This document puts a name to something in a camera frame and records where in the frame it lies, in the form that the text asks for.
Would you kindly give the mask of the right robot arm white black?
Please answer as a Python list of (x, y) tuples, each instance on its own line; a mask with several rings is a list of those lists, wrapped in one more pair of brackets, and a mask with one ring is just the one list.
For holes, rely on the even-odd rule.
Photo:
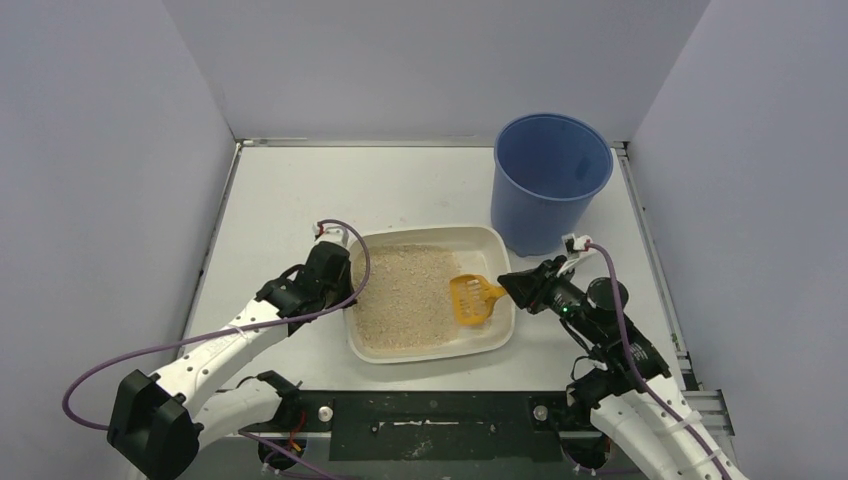
[(613, 274), (581, 289), (560, 256), (498, 277), (515, 305), (550, 311), (595, 364), (566, 388), (567, 414), (603, 433), (649, 479), (741, 479), (743, 473), (685, 398), (669, 363), (624, 313)]

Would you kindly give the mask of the blue plastic bucket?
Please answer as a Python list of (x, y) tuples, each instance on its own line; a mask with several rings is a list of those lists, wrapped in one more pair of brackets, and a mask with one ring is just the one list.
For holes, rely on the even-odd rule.
[(562, 246), (610, 180), (614, 159), (604, 137), (570, 116), (537, 113), (509, 122), (493, 148), (490, 220), (519, 257)]

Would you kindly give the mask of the orange plastic litter scoop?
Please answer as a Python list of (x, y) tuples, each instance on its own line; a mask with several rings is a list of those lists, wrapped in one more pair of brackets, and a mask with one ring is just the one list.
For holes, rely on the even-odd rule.
[(493, 314), (497, 301), (506, 290), (485, 277), (464, 274), (449, 281), (451, 305), (455, 320), (462, 326), (478, 326)]

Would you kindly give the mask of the beige cat litter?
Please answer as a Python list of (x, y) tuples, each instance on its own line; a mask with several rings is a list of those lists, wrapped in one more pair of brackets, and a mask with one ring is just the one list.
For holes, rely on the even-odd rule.
[(367, 285), (353, 306), (355, 330), (368, 349), (431, 349), (457, 338), (449, 281), (459, 275), (443, 247), (405, 244), (371, 247)]

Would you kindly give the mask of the white plastic litter tray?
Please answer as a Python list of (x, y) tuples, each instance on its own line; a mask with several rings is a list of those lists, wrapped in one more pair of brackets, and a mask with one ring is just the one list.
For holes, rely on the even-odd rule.
[(446, 359), (504, 346), (515, 309), (496, 305), (482, 324), (456, 321), (449, 282), (461, 274), (494, 281), (510, 271), (499, 234), (486, 226), (386, 230), (350, 246), (355, 284), (366, 285), (344, 312), (348, 344), (363, 361), (398, 364)]

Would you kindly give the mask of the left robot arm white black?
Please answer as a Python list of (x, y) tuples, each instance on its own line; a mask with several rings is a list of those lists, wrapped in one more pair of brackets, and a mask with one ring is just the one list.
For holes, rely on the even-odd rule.
[(151, 374), (128, 374), (118, 386), (108, 443), (146, 478), (178, 478), (203, 447), (271, 420), (294, 389), (273, 373), (228, 392), (220, 387), (257, 355), (354, 297), (349, 249), (341, 239), (317, 239), (304, 264), (266, 282), (224, 328)]

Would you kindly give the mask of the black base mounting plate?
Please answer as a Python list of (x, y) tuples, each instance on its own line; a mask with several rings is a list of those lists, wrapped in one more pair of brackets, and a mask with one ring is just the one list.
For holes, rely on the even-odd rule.
[(563, 392), (302, 390), (256, 433), (326, 434), (332, 461), (471, 461), (566, 457), (600, 466), (611, 440)]

